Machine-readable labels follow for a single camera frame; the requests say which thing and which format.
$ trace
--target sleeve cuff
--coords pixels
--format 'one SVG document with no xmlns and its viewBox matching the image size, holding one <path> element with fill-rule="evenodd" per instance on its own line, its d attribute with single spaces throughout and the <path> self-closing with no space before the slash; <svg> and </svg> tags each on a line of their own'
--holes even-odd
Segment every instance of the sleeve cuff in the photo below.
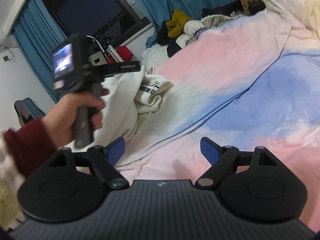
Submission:
<svg viewBox="0 0 320 240">
<path fill-rule="evenodd" d="M 18 170 L 27 178 L 56 151 L 41 119 L 34 119 L 17 132 L 4 133 L 9 153 Z"/>
</svg>

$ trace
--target camera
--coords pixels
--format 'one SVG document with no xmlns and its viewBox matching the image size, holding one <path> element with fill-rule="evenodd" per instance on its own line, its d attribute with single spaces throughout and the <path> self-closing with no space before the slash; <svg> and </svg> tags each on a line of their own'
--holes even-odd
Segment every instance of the camera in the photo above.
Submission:
<svg viewBox="0 0 320 240">
<path fill-rule="evenodd" d="M 141 70 L 138 61 L 93 66 L 89 62 L 87 40 L 82 39 L 79 34 L 69 36 L 54 49 L 52 58 L 53 88 L 59 95 L 70 92 L 91 92 L 99 98 L 102 92 L 101 83 L 105 78 Z M 72 127 L 76 148 L 86 147 L 94 141 L 90 118 L 95 113 L 95 108 L 80 107 L 78 109 L 76 121 Z"/>
</svg>

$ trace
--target ribbed black surface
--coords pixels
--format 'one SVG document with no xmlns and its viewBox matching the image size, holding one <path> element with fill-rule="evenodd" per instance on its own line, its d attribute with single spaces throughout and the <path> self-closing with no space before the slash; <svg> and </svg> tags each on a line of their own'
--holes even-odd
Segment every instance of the ribbed black surface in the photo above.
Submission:
<svg viewBox="0 0 320 240">
<path fill-rule="evenodd" d="M 214 193 L 196 189 L 187 180 L 164 183 L 135 181 L 127 190 L 112 192 L 82 220 L 63 225 L 27 221 L 11 236 L 16 240 L 310 240 L 313 236 L 297 220 L 278 225 L 240 220 L 223 208 Z"/>
</svg>

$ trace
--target yellow clothing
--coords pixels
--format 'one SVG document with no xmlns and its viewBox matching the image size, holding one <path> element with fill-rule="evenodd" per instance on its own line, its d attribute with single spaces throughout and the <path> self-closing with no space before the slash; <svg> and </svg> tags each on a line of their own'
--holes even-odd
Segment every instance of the yellow clothing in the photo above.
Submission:
<svg viewBox="0 0 320 240">
<path fill-rule="evenodd" d="M 178 37 L 183 32 L 184 25 L 190 20 L 193 19 L 186 15 L 183 11 L 176 9 L 172 15 L 172 20 L 166 23 L 169 31 L 168 37 Z"/>
</svg>

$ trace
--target person's hand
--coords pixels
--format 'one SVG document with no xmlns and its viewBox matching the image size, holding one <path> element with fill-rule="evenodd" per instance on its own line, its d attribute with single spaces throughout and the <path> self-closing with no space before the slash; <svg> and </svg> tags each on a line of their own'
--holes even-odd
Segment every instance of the person's hand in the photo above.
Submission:
<svg viewBox="0 0 320 240">
<path fill-rule="evenodd" d="M 103 89 L 102 96 L 108 94 L 109 91 Z M 72 125 L 76 120 L 77 110 L 81 106 L 97 109 L 97 114 L 91 117 L 91 123 L 95 130 L 102 128 L 101 110 L 105 108 L 105 103 L 88 92 L 69 93 L 42 118 L 44 127 L 57 149 L 73 141 Z"/>
</svg>

